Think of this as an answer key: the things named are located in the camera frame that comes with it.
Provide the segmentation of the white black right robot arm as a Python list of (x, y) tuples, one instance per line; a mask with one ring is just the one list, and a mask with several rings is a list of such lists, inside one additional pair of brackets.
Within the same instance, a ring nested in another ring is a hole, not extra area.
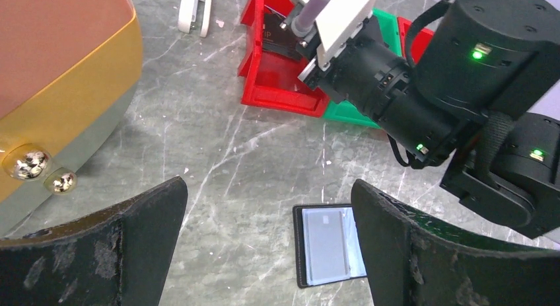
[(448, 163), (441, 187), (484, 219), (559, 241), (559, 121), (532, 107), (559, 81), (546, 0), (441, 0), (383, 42), (371, 0), (292, 0), (298, 78), (386, 133), (398, 163)]

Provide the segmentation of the red plastic bin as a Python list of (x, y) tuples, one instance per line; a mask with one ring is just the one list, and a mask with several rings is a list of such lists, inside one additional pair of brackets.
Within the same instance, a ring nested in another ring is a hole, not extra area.
[[(411, 21), (403, 17), (397, 17), (397, 23), (398, 32), (400, 35), (402, 57), (405, 58), (405, 37), (409, 30), (409, 27), (411, 26)], [(434, 32), (432, 30), (429, 30), (428, 28), (423, 28), (422, 31), (420, 31), (416, 35), (410, 51), (410, 54), (415, 63), (417, 63), (421, 59), (421, 56), (431, 42), (433, 35)]]
[(307, 60), (264, 48), (273, 32), (265, 27), (265, 16), (273, 11), (286, 16), (292, 8), (289, 0), (248, 0), (240, 19), (246, 26), (246, 54), (238, 66), (238, 76), (245, 78), (241, 103), (320, 118), (328, 107), (328, 97), (298, 80)]

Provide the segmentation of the black leather card holder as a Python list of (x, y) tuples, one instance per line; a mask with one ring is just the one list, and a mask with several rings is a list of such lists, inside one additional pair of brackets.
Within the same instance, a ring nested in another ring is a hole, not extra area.
[(292, 209), (299, 288), (367, 276), (351, 204), (306, 204)]

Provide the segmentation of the black VIP card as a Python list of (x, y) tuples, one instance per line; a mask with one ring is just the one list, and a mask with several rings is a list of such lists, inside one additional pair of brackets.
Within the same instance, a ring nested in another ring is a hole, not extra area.
[(297, 52), (297, 39), (280, 27), (283, 18), (273, 13), (263, 14), (262, 49), (265, 55), (277, 55), (293, 61), (300, 61), (302, 56)]

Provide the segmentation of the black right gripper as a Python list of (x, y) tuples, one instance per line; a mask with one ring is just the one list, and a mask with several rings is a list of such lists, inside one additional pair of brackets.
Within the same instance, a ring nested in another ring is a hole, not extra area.
[(413, 71), (384, 43), (375, 16), (346, 41), (343, 51), (321, 70), (315, 60), (299, 75), (335, 103), (348, 102), (388, 135), (401, 165), (438, 167), (457, 146), (457, 118), (429, 103), (414, 87)]

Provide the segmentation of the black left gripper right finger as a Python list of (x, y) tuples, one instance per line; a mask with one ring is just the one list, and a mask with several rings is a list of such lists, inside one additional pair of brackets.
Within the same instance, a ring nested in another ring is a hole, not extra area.
[(375, 305), (558, 305), (559, 252), (447, 223), (356, 180), (351, 205)]

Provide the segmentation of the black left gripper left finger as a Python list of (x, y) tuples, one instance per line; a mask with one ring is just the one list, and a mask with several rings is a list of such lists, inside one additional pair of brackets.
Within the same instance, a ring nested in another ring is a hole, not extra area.
[(79, 219), (1, 240), (2, 305), (158, 305), (188, 201), (174, 177)]

